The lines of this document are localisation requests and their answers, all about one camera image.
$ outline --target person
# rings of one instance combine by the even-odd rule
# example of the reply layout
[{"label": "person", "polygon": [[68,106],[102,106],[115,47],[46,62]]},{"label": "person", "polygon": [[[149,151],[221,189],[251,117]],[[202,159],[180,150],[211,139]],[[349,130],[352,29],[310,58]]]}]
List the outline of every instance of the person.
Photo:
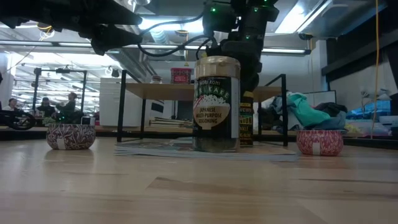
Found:
[{"label": "person", "polygon": [[47,97],[43,97],[42,105],[36,108],[40,112],[44,112],[44,117],[51,117],[55,113],[55,108],[50,106],[50,100]]},{"label": "person", "polygon": [[60,104],[57,104],[55,106],[60,111],[61,114],[64,114],[66,116],[69,116],[73,112],[75,112],[77,94],[74,92],[71,92],[68,95],[68,99],[69,99],[69,102],[65,106],[61,106]]},{"label": "person", "polygon": [[17,103],[18,103],[18,101],[15,98],[11,98],[8,100],[8,106],[4,107],[2,110],[18,111]]}]

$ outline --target red box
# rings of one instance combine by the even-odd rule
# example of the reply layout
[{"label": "red box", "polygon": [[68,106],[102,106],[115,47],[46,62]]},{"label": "red box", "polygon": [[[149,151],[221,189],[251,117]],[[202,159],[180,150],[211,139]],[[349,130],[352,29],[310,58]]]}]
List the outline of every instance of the red box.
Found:
[{"label": "red box", "polygon": [[192,68],[172,68],[172,84],[191,84]]}]

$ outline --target jar label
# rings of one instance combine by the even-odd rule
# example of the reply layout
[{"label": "jar label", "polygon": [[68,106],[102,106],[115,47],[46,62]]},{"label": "jar label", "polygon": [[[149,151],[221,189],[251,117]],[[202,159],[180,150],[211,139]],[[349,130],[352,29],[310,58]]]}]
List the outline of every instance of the jar label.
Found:
[{"label": "jar label", "polygon": [[198,137],[239,137],[239,81],[205,77],[195,82],[193,134]]}]

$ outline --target clothing pile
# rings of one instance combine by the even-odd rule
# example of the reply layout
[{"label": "clothing pile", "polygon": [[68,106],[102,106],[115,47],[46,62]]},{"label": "clothing pile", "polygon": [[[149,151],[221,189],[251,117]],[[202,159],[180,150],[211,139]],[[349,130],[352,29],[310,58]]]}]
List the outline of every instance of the clothing pile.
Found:
[{"label": "clothing pile", "polygon": [[[307,97],[301,93],[287,93],[287,114],[289,131],[302,129],[343,130],[347,108],[336,103],[321,103],[312,108]],[[282,97],[277,96],[268,108],[261,108],[263,129],[283,132]]]}]

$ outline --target teal fabric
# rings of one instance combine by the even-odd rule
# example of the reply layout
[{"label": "teal fabric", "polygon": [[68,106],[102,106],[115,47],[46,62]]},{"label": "teal fabric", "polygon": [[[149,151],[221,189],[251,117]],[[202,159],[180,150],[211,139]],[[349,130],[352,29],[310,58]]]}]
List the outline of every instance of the teal fabric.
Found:
[{"label": "teal fabric", "polygon": [[288,97],[293,101],[295,107],[291,107],[294,115],[302,126],[308,127],[320,124],[328,119],[330,115],[325,112],[313,109],[307,102],[307,97],[301,94],[293,94]]}]

